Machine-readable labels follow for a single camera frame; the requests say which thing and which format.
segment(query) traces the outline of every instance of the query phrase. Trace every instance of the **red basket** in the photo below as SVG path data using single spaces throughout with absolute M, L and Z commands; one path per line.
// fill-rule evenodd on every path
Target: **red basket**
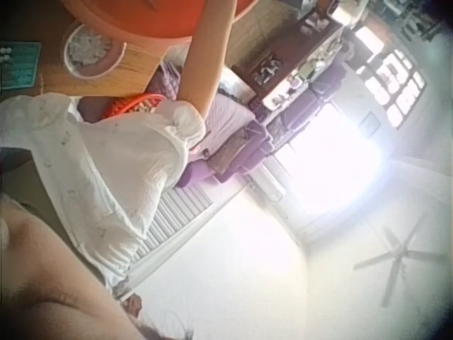
M 163 99 L 165 99 L 165 96 L 157 93 L 143 93 L 137 96 L 119 98 L 113 102 L 112 106 L 103 115 L 102 119 L 128 113 L 132 108 L 140 103 L 146 103 L 146 105 L 155 108 Z

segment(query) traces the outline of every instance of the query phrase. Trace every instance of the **fan blade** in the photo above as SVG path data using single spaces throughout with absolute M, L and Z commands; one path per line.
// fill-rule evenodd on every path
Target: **fan blade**
M 431 253 L 426 251 L 416 251 L 416 250 L 408 250 L 406 252 L 406 257 L 412 260 L 418 261 L 425 261 L 425 262 L 433 262 L 436 264 L 445 264 L 449 261 L 449 258 L 445 254 L 441 253 Z
M 354 266 L 354 270 L 356 271 L 358 269 L 363 269 L 363 268 L 372 266 L 373 264 L 377 264 L 377 263 L 383 262 L 385 260 L 392 259 L 393 257 L 394 257 L 394 255 L 390 251 L 388 251 L 382 255 L 373 257 L 372 259 L 368 259 L 368 260 L 357 263 Z
M 390 303 L 390 298 L 394 293 L 396 280 L 398 279 L 398 272 L 401 266 L 401 260 L 395 260 L 390 269 L 389 279 L 387 281 L 387 286 L 385 287 L 384 296 L 382 298 L 382 307 L 387 308 Z
M 420 216 L 420 218 L 418 219 L 416 224 L 413 226 L 411 232 L 409 233 L 409 235 L 404 240 L 404 242 L 403 242 L 403 247 L 404 248 L 406 248 L 411 243 L 411 241 L 412 241 L 413 237 L 415 236 L 415 234 L 417 233 L 417 231 L 425 223 L 426 217 L 427 217 L 426 213 L 424 213 L 424 214 L 422 214 Z
M 395 249 L 401 249 L 403 246 L 402 243 L 399 241 L 398 237 L 392 232 L 389 228 L 382 228 L 384 230 L 384 235 L 389 241 L 391 247 L 393 250 Z

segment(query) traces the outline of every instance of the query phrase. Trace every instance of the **skin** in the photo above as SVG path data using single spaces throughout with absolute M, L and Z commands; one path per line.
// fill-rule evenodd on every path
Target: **skin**
M 206 118 L 218 87 L 237 0 L 206 0 L 178 100 Z M 13 201 L 2 200 L 1 322 L 12 339 L 144 339 L 64 242 Z M 149 335 L 148 339 L 160 339 Z

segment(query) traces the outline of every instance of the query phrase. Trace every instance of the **wooden shelf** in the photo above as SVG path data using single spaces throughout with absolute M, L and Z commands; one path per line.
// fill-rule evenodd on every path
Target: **wooden shelf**
M 302 26 L 308 27 L 306 19 L 311 14 L 317 13 L 320 18 L 326 19 L 328 25 L 320 30 L 313 30 L 311 35 L 301 32 Z M 322 11 L 313 9 L 305 17 L 299 20 L 290 28 L 285 28 L 282 32 L 262 51 L 252 62 L 245 67 L 234 65 L 231 69 L 255 92 L 258 98 L 264 99 L 270 94 L 291 72 L 307 61 L 320 46 L 322 46 L 332 36 L 336 35 L 343 27 L 327 17 Z M 254 79 L 257 67 L 260 67 L 267 58 L 271 57 L 281 63 L 280 67 L 264 84 L 259 84 Z

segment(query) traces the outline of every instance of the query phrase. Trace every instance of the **white blouse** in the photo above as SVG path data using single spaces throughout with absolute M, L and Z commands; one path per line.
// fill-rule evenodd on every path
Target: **white blouse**
M 47 93 L 0 103 L 0 147 L 31 150 L 74 246 L 112 288 L 145 240 L 161 193 L 173 187 L 205 123 L 187 102 L 88 124 L 70 97 Z

